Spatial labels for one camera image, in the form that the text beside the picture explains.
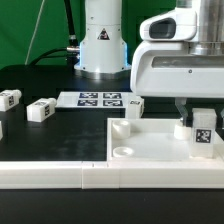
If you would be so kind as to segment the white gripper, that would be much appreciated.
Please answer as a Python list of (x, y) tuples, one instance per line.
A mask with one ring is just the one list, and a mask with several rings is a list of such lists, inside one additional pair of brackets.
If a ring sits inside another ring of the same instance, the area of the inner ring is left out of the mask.
[(190, 53), (196, 25), (197, 14), (188, 8), (145, 20), (140, 25), (142, 42), (132, 60), (132, 92), (176, 98), (184, 127), (192, 125), (186, 98), (224, 98), (224, 57)]

